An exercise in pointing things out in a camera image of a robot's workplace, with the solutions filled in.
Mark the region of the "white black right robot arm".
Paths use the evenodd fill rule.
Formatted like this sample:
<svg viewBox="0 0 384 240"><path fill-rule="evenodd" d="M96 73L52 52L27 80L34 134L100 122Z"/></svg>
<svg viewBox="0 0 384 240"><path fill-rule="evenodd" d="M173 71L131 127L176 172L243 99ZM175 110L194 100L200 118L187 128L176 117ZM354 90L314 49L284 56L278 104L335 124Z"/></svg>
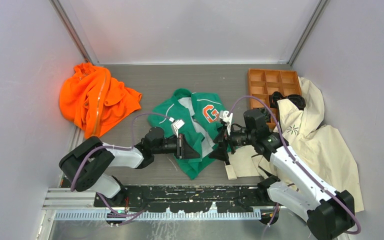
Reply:
<svg viewBox="0 0 384 240"><path fill-rule="evenodd" d="M257 198L263 205L273 202L283 205L301 219L318 240L332 240L352 227L361 231L355 216L354 197L347 191L337 191L311 170L283 138L280 132L272 132L267 125L265 111L247 110L243 114L245 126L232 128L233 115L221 111L222 127L214 139L217 145L209 157L229 162L237 147L253 146L254 150L286 174L297 187L293 190L279 177L270 174L257 185Z"/></svg>

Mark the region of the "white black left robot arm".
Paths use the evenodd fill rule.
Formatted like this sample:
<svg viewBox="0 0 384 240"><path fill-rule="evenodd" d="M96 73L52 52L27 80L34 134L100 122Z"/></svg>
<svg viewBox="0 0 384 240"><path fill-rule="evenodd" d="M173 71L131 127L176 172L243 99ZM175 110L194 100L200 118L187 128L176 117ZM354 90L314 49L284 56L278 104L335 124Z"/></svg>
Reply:
<svg viewBox="0 0 384 240"><path fill-rule="evenodd" d="M115 177L105 173L107 168L143 169L159 154L173 154L181 160L200 157L184 134L175 133L165 137L162 128L152 127L133 148L108 145L92 136L65 155L58 166L75 191L92 190L118 207L126 200L126 190Z"/></svg>

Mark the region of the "green varsity jacket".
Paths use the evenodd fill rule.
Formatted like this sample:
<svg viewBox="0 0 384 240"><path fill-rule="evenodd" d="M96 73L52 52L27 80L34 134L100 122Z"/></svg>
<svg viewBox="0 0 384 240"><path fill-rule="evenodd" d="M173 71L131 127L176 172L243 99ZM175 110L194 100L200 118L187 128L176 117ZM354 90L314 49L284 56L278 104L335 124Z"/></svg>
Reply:
<svg viewBox="0 0 384 240"><path fill-rule="evenodd" d="M162 128L164 136L169 137L174 134L169 119L184 121L179 132L200 156L192 159L176 157L175 160L180 169L193 180L215 161L209 154L218 146L214 139L222 127L219 114L225 110L226 107L216 93L191 92L179 88L152 110L157 115L149 115L148 123L151 127Z"/></svg>

